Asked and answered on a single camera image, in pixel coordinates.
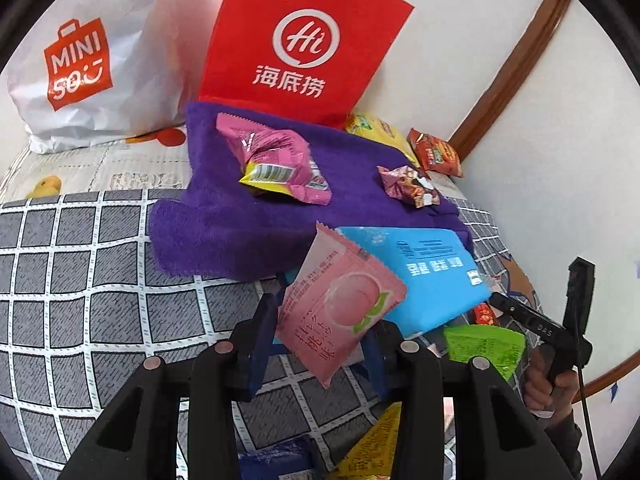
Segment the right hand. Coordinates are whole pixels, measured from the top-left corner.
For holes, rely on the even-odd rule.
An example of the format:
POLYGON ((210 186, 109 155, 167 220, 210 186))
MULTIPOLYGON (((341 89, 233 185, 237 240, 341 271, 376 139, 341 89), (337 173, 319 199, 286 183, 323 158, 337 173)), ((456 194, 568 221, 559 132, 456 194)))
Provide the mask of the right hand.
POLYGON ((578 391, 579 376, 576 370, 566 370, 556 376, 554 382, 549 382, 541 347, 532 351, 523 392, 524 403, 529 411, 549 414, 546 418, 549 426, 562 422, 573 413, 573 399, 578 391))

